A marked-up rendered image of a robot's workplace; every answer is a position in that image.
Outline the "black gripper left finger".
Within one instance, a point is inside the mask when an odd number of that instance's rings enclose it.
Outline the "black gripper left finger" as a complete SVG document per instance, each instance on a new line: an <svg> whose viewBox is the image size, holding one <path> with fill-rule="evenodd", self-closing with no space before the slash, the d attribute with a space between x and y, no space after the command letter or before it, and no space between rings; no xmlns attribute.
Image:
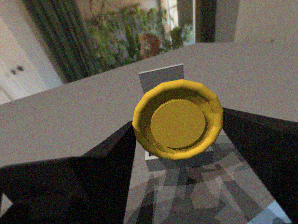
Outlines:
<svg viewBox="0 0 298 224"><path fill-rule="evenodd" d="M94 224L123 224L136 149L132 122L80 157L0 167L3 194L14 203L73 193Z"/></svg>

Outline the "yellow plate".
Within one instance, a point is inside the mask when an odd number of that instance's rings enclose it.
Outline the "yellow plate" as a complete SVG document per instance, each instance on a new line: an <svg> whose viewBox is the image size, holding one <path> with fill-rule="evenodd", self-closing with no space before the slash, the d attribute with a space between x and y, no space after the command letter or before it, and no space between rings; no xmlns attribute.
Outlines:
<svg viewBox="0 0 298 224"><path fill-rule="evenodd" d="M184 79L164 82L145 93L135 108L136 140L167 160L192 158L208 149L223 127L224 110L215 93Z"/></svg>

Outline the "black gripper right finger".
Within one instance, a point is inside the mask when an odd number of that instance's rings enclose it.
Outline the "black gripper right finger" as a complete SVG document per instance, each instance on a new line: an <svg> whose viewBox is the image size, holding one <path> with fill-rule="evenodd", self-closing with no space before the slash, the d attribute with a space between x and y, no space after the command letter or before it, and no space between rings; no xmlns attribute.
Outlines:
<svg viewBox="0 0 298 224"><path fill-rule="evenodd" d="M223 110L223 131L290 221L298 223L298 122Z"/></svg>

